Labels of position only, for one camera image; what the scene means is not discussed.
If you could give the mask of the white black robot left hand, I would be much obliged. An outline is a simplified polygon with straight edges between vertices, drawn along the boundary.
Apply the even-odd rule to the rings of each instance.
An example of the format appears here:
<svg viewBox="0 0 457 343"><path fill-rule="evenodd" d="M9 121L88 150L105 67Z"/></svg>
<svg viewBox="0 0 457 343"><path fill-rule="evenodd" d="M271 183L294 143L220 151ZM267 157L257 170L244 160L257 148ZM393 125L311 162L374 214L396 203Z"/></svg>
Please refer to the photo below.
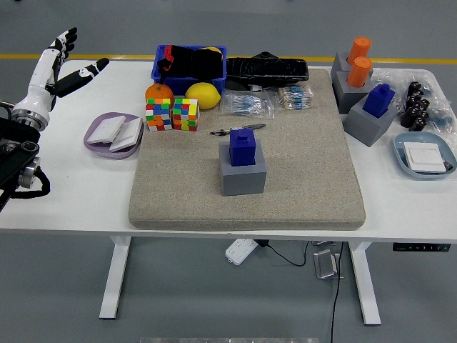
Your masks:
<svg viewBox="0 0 457 343"><path fill-rule="evenodd" d="M60 79L60 69L74 48L76 32L77 28L65 31L42 52L31 76L26 97L14 105L14 121L43 131L49 124L49 114L56 99L86 86L109 64L107 58L102 58Z"/></svg>

